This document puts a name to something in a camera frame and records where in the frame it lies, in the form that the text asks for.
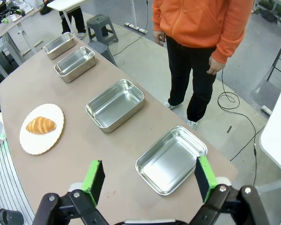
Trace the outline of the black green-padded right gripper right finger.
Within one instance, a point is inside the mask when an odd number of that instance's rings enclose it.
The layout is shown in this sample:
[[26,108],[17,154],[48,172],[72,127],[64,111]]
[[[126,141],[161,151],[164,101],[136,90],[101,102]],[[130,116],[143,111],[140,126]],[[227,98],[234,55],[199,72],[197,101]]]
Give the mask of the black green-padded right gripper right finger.
[[191,225],[213,225],[220,214],[229,214],[236,225],[268,225],[265,208],[254,186],[239,190],[219,183],[206,156],[196,159],[194,171],[203,205]]

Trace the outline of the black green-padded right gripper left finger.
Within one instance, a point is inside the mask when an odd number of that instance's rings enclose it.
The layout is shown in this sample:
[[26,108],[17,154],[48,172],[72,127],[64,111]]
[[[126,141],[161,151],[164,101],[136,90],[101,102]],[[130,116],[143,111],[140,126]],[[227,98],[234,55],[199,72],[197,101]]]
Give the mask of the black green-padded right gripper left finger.
[[67,225],[72,219],[79,218],[85,225],[107,225],[96,208],[104,179],[102,161],[92,161],[81,188],[68,191],[62,197],[56,193],[47,193],[42,197],[33,224]]

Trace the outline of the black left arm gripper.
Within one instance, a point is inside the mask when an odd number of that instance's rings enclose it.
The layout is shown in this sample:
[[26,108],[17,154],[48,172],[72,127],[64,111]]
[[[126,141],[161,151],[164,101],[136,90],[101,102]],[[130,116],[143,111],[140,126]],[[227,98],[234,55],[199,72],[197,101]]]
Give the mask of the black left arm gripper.
[[0,1],[0,24],[2,21],[8,16],[12,14],[18,14],[21,16],[25,16],[25,11],[21,10],[18,6],[7,7],[5,1]]

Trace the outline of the person's left hand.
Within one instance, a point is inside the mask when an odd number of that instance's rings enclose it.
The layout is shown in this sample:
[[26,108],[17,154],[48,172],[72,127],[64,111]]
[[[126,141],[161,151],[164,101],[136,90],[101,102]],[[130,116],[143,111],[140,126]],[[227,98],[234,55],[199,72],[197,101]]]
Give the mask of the person's left hand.
[[224,69],[226,64],[216,61],[212,56],[209,57],[209,70],[208,74],[216,75],[220,70]]

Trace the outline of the person's right hand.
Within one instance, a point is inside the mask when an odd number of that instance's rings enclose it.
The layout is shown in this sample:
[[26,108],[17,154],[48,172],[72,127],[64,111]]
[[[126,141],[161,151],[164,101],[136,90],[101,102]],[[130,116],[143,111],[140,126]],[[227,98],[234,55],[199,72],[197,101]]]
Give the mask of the person's right hand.
[[163,44],[165,43],[165,33],[163,31],[153,31],[153,37],[155,40],[155,43],[163,46]]

